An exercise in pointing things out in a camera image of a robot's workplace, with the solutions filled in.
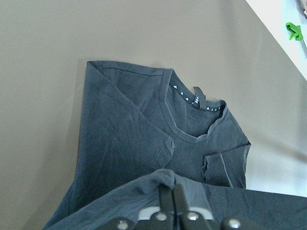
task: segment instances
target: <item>silver bolt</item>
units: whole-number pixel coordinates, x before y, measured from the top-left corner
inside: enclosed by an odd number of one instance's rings
[[[164,213],[162,213],[162,212],[160,212],[158,215],[156,215],[155,216],[159,221],[164,221],[164,220],[166,220],[167,219],[167,216],[164,214]]]
[[[230,219],[228,224],[233,229],[238,229],[241,227],[241,223],[238,219]]]
[[[189,212],[188,219],[189,220],[197,220],[200,216],[196,212]]]
[[[117,228],[118,228],[119,230],[126,230],[128,227],[129,227],[129,225],[128,225],[127,222],[124,221],[124,220],[120,220],[120,221],[119,221],[119,224],[117,225]]]

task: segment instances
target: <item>shirt tag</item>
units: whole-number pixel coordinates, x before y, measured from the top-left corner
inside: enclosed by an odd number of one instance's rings
[[[206,96],[201,91],[200,87],[194,86],[194,90],[196,93],[193,105],[199,105],[199,109],[206,110],[207,109],[207,101]]]

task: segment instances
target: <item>garment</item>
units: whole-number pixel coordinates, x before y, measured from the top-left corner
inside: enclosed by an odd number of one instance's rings
[[[114,189],[48,230],[95,230],[117,217],[137,223],[143,208],[159,206],[161,184],[171,189],[181,184],[188,206],[209,210],[219,224],[240,216],[266,229],[307,229],[305,197],[202,184],[161,169]]]
[[[225,101],[198,99],[173,69],[88,62],[76,176],[49,225],[162,168],[245,188],[248,139]]]

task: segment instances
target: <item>fabric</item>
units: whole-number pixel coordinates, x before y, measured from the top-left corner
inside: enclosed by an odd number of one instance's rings
[[[137,223],[143,208],[159,206],[161,184],[171,189],[181,184],[188,206],[206,208],[219,224],[224,218],[240,216],[266,229],[307,229],[305,197],[202,184],[161,169],[116,188],[49,230],[95,230],[117,217]]]
[[[203,99],[173,69],[88,62],[76,176],[47,226],[157,169],[245,188],[250,143],[225,101]]]

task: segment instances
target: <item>folded shirt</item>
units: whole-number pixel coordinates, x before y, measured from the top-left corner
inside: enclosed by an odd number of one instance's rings
[[[203,184],[167,169],[120,186],[45,229],[95,230],[117,217],[137,223],[143,208],[159,206],[161,184],[171,189],[181,184],[188,206],[207,209],[219,224],[224,218],[240,216],[266,229],[307,229],[306,197]]]
[[[173,69],[88,62],[76,176],[53,219],[162,168],[245,188],[249,147],[226,102],[192,94]]]

